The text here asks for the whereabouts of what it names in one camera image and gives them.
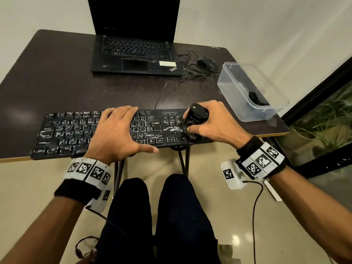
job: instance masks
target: laptop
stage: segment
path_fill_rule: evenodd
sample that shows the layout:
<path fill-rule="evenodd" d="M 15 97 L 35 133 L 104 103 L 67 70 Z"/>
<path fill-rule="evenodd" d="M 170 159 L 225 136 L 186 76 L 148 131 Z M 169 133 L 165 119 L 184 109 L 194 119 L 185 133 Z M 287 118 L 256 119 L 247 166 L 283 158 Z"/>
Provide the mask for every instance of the laptop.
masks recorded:
<path fill-rule="evenodd" d="M 88 0 L 92 72 L 181 76 L 173 45 L 180 0 Z"/>

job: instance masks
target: laptop screen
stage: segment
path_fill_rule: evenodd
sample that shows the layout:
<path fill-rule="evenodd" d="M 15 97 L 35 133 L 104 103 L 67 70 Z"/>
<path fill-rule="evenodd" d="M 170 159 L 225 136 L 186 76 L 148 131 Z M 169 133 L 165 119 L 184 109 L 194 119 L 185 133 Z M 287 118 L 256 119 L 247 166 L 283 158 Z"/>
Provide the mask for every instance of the laptop screen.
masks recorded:
<path fill-rule="evenodd" d="M 88 0 L 96 34 L 174 41 L 179 0 Z"/>

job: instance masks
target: keyboard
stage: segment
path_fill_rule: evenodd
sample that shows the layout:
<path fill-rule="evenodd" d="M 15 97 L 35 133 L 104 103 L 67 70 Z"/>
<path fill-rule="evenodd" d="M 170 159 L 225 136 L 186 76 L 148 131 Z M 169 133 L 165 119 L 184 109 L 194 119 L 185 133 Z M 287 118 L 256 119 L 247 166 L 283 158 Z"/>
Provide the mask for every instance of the keyboard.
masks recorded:
<path fill-rule="evenodd" d="M 140 144 L 171 147 L 212 142 L 183 132 L 185 109 L 139 110 L 130 125 L 131 138 Z M 45 116 L 31 158 L 44 160 L 81 157 L 88 150 L 101 111 L 49 113 Z"/>
<path fill-rule="evenodd" d="M 128 41 L 103 35 L 101 52 L 115 56 L 135 56 L 173 61 L 168 42 Z"/>

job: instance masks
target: desk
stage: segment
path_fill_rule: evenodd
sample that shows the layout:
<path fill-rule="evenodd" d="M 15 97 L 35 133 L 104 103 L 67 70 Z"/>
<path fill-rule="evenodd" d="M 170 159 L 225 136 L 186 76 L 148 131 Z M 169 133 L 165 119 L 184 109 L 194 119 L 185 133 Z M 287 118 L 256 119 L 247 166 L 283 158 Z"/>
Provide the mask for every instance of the desk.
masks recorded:
<path fill-rule="evenodd" d="M 153 109 L 165 83 L 174 77 L 93 75 L 90 72 L 95 35 L 39 30 L 0 84 L 0 163 L 29 160 L 44 115 L 49 112 L 102 111 L 108 107 L 138 106 Z M 235 61 L 225 48 L 177 44 L 178 54 L 188 49 L 211 57 L 221 68 Z M 208 100 L 227 104 L 217 78 L 190 79 L 167 84 L 157 109 L 187 108 Z M 278 115 L 267 121 L 241 122 L 260 137 L 284 135 L 288 127 Z"/>

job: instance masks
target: plastic container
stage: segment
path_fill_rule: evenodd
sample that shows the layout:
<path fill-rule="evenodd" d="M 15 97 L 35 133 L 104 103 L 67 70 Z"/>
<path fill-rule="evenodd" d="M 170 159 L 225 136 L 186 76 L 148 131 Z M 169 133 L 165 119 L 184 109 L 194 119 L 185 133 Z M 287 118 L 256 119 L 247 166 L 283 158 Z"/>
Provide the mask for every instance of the plastic container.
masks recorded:
<path fill-rule="evenodd" d="M 244 122 L 270 119 L 289 104 L 275 84 L 250 63 L 225 62 L 218 87 L 238 119 Z M 254 103 L 249 98 L 250 92 L 259 101 Z"/>

